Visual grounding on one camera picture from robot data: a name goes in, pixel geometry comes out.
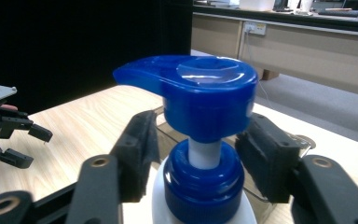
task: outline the desk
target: desk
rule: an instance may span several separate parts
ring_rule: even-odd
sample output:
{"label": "desk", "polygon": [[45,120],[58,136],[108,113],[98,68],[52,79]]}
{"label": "desk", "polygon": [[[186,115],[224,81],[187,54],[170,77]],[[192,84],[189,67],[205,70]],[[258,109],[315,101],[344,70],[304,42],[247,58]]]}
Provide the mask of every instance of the desk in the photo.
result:
{"label": "desk", "polygon": [[[266,35],[244,38],[246,21],[266,24]],[[358,19],[194,7],[191,43],[195,50],[358,93]]]}
{"label": "desk", "polygon": [[[30,116],[54,135],[49,143],[21,131],[14,132],[9,140],[0,139],[2,148],[12,147],[34,157],[31,167],[25,170],[0,162],[0,193],[28,190],[39,200],[74,183],[81,163],[94,155],[108,153],[133,115],[161,104],[161,98],[153,93],[116,86]],[[310,153],[338,161],[358,184],[357,142],[261,105],[255,106],[255,112],[287,132],[301,133],[316,141],[317,147]],[[155,175],[156,170],[151,169],[149,183]],[[151,223],[151,187],[148,184],[147,196],[140,203],[124,204],[125,223]],[[289,207],[278,205],[267,223],[293,222]]]}

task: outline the wooden table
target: wooden table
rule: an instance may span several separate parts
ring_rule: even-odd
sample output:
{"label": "wooden table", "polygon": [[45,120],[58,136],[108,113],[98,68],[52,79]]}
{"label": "wooden table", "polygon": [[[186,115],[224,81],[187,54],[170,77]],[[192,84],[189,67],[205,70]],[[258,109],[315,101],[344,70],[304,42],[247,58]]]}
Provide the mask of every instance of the wooden table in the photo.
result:
{"label": "wooden table", "polygon": [[[108,153],[133,115],[161,105],[161,97],[153,93],[116,86],[30,116],[54,135],[49,143],[22,131],[14,132],[9,140],[0,139],[1,148],[11,147],[34,158],[31,167],[24,170],[0,162],[0,193],[22,189],[39,200],[74,183],[82,162]],[[255,105],[254,112],[268,117],[287,132],[313,139],[317,147],[309,154],[336,160],[358,184],[357,142],[261,105]],[[156,170],[151,169],[149,183],[155,175]],[[124,204],[125,223],[152,223],[151,187],[148,184],[147,195],[140,203]],[[289,209],[288,204],[278,205],[267,223],[293,223]]]}

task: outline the electrical outlet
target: electrical outlet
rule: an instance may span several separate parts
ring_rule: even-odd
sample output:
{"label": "electrical outlet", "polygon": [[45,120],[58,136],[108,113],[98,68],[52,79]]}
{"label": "electrical outlet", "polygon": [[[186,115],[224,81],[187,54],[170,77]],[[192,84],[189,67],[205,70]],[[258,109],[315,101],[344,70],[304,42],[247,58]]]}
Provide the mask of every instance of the electrical outlet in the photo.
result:
{"label": "electrical outlet", "polygon": [[254,35],[265,35],[266,27],[267,27],[267,25],[265,23],[246,21],[244,24],[243,31],[249,32],[249,34],[254,34]]}

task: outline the pump bottle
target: pump bottle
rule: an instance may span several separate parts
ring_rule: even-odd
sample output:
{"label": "pump bottle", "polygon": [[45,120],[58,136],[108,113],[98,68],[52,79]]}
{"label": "pump bottle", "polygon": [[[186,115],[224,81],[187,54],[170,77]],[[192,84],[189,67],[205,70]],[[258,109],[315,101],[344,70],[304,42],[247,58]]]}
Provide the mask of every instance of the pump bottle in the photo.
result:
{"label": "pump bottle", "polygon": [[222,141],[249,123],[255,70],[224,57],[157,56],[123,65],[114,78],[162,96],[165,119],[188,135],[158,169],[154,223],[255,223],[241,161]]}

